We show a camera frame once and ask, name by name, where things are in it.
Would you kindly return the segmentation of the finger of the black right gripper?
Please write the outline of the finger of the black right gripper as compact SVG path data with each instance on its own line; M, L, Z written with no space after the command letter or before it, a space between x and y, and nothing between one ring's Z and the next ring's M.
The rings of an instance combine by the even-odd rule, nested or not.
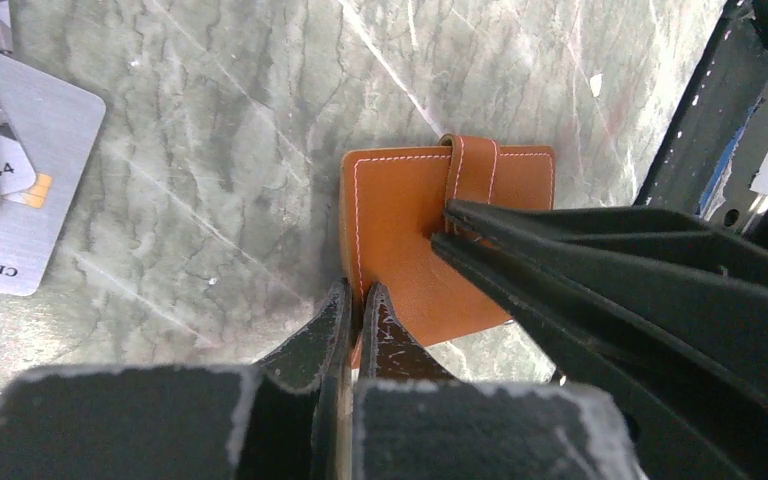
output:
M492 240L527 235L695 268L768 288L768 249L695 216L649 207L516 210L450 201L445 217Z
M535 240L535 259L437 234L434 252L571 379L610 393L652 479L768 479L768 287Z

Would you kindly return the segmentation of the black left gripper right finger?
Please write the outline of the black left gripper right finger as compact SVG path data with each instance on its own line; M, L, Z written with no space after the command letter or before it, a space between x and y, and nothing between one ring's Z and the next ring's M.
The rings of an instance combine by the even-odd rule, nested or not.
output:
M388 289L369 291L355 387L356 479L637 479L612 397L567 383L465 383L402 326Z

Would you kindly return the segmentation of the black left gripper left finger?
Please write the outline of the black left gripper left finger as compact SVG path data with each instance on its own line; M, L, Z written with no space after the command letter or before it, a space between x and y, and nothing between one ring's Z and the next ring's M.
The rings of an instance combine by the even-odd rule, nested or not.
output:
M337 479L351 290L252 364L51 365L0 396L0 479Z

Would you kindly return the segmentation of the brown leather card holder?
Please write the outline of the brown leather card holder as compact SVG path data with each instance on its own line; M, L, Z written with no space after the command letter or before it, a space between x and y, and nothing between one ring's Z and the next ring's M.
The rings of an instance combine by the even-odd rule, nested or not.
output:
M340 166L342 267L358 307L382 283L424 347L499 326L509 315L432 251L447 201L550 210L555 154L541 145L444 135L436 146L354 150Z

